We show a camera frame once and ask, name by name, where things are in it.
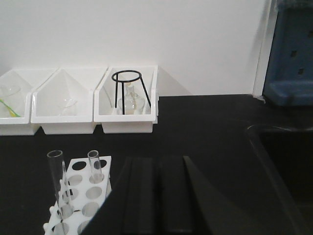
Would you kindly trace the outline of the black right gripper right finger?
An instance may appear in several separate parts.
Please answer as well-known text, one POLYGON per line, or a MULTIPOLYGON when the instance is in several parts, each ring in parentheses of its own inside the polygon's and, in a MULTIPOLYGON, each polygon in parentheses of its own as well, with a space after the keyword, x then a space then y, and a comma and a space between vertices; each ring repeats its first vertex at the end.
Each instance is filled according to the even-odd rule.
POLYGON ((188 156, 160 160, 164 235, 260 235, 258 221, 219 192, 188 156))

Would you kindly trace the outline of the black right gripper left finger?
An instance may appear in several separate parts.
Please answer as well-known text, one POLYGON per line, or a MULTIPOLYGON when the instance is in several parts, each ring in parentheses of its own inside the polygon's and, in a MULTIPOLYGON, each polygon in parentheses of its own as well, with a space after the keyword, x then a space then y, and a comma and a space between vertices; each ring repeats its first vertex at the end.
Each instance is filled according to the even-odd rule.
POLYGON ((104 204, 84 235, 155 235, 153 160, 127 158, 104 204))

